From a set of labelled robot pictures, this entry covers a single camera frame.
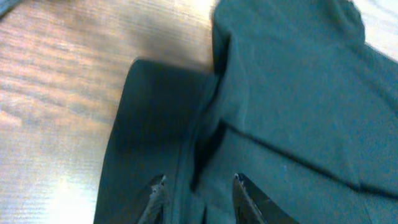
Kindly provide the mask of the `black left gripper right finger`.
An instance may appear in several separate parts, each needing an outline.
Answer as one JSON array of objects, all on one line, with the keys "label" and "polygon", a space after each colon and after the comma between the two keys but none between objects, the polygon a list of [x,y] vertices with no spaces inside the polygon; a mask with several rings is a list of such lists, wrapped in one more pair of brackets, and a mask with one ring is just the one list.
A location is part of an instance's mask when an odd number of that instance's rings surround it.
[{"label": "black left gripper right finger", "polygon": [[243,173],[234,175],[232,198],[237,224],[299,224]]}]

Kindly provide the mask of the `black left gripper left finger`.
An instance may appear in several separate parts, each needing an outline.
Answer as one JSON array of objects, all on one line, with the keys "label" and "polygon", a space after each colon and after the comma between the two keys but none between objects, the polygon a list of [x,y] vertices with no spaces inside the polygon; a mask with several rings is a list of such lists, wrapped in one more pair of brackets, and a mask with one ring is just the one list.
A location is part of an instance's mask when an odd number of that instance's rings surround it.
[{"label": "black left gripper left finger", "polygon": [[137,224],[164,224],[169,204],[166,176],[153,177],[139,193],[139,218]]}]

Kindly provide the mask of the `black polo shirt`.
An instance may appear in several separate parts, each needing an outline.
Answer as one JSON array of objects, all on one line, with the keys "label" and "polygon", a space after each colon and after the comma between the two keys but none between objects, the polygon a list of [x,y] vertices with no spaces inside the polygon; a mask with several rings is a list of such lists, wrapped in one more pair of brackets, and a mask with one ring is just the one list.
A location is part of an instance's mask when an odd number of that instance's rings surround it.
[{"label": "black polo shirt", "polygon": [[210,74],[131,65],[95,223],[136,223],[159,174],[166,223],[236,223],[236,173],[298,223],[397,222],[397,63],[354,2],[220,1],[212,41]]}]

